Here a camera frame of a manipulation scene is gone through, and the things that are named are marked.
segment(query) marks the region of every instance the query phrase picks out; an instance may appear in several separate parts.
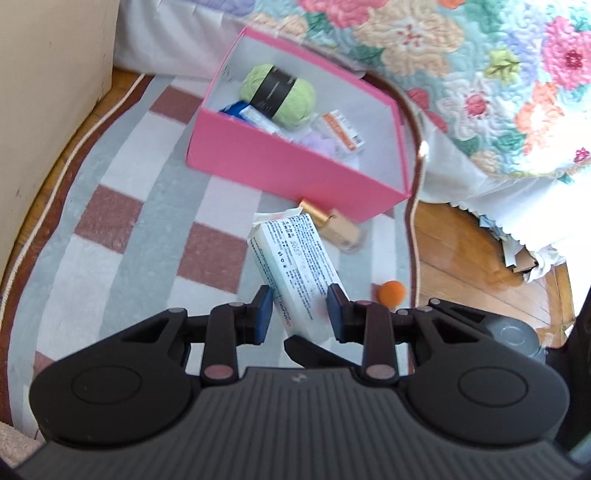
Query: pink box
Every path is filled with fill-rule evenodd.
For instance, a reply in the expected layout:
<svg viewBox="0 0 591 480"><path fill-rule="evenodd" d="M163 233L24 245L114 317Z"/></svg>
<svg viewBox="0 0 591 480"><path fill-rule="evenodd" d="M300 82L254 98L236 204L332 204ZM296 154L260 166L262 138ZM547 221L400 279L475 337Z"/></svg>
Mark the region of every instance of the pink box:
<svg viewBox="0 0 591 480"><path fill-rule="evenodd" d="M272 63L316 89L317 113L340 110L365 140L355 168L219 113L243 79ZM298 132L290 132L297 138ZM410 196L396 102L351 73L281 38L244 29L197 114L187 165L294 201L306 198L364 222Z"/></svg>

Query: gold cylinder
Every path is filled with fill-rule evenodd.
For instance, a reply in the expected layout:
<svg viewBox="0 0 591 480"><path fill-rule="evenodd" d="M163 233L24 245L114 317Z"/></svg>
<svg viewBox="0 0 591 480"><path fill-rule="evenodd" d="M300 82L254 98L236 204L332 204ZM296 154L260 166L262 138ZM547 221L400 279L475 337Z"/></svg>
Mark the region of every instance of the gold cylinder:
<svg viewBox="0 0 591 480"><path fill-rule="evenodd" d="M308 213L318 228L323 227L326 225L326 222L329 221L330 215L328 213L324 213L318 207L312 205L308 200L302 199L300 202L301 212Z"/></svg>

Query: rug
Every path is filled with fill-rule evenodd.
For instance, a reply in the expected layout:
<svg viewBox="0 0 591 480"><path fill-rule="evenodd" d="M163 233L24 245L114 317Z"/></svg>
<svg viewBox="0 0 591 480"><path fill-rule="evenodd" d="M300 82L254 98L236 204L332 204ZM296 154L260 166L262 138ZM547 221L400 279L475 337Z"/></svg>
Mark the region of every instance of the rug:
<svg viewBox="0 0 591 480"><path fill-rule="evenodd" d="M0 420L26 435L38 430L28 390L47 365L169 307L195 315L250 301L262 284L246 243L252 215L294 204L185 165L206 88L198 80L139 79L63 172L2 304ZM413 152L408 122L405 128ZM412 198L362 224L361 249L345 254L326 243L352 299L370 299L377 285L395 278L408 290L402 306L415 304L410 225L422 162L411 161ZM293 366L284 338L274 313L262 346L239 347L241 372L248 365ZM332 339L323 346L361 360L360 345ZM187 372L199 371L201 353L194 345ZM399 357L404 366L408 356Z"/></svg>

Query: rug border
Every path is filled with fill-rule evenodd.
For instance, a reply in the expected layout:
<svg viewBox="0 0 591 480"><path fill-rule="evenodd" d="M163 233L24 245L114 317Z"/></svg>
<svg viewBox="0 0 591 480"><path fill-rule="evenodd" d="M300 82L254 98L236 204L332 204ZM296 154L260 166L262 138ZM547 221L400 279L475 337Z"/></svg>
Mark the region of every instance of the rug border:
<svg viewBox="0 0 591 480"><path fill-rule="evenodd" d="M130 88L122 103L116 105L112 112L103 117L102 122L97 124L94 130L89 132L90 135L83 138L76 145L73 158L69 159L69 162L64 166L61 172L61 181L56 185L54 194L46 205L44 216L42 216L39 223L35 226L35 229L27 240L23 251L17 258L11 271L4 292L5 296L3 298L4 314L0 316L0 421L8 425L12 425L12 414L8 395L8 347L10 344L12 325L17 312L18 299L20 299L22 292L27 285L33 266L35 265L41 250L51 238L59 224L66 196L70 191L82 162L96 141L115 122L115 120L141 99L152 79L153 76L140 76L136 83ZM390 83L371 74L367 75L364 79L374 86L386 90L387 93L398 102L403 110L405 118L410 120L413 141L417 148L415 152L415 167L411 196L408 199L407 207L405 209L407 242L409 245L411 261L411 291L409 299L411 307L415 307L418 304L420 289L420 263L414 230L414 215L418 205L418 192L423 183L424 176L424 159L420 153L420 129L416 123L412 110L404 100L404 97L402 97Z"/></svg>
<svg viewBox="0 0 591 480"><path fill-rule="evenodd" d="M4 308L3 312L0 312L0 421L8 425L13 425L8 394L8 348L18 300L22 296L41 250L57 228L67 194L74 183L82 162L105 131L142 98L152 78L153 76L140 75L129 88L124 98L102 117L99 123L76 145L72 156L60 172L60 179L46 204L42 217L36 224L31 236L27 239L9 274L4 290L4 298L2 299L2 307Z"/></svg>

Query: orange ball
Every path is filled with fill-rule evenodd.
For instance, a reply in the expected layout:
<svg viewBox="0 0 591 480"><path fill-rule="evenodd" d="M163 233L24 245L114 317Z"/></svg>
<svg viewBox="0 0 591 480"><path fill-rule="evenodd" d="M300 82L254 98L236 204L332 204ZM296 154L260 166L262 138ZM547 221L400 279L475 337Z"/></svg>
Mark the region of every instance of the orange ball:
<svg viewBox="0 0 591 480"><path fill-rule="evenodd" d="M378 290L378 301L389 309L400 305L405 296L406 288L398 280L387 281Z"/></svg>

